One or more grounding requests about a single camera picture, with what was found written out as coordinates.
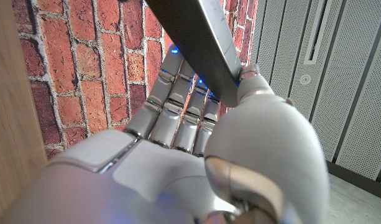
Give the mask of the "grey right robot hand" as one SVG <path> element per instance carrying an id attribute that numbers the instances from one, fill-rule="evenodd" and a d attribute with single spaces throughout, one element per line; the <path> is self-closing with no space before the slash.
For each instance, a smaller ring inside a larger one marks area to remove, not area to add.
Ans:
<path id="1" fill-rule="evenodd" d="M 166 140 L 105 130 L 55 156 L 1 223 L 324 223 L 329 178 L 309 121 L 249 65 L 238 105 Z"/>

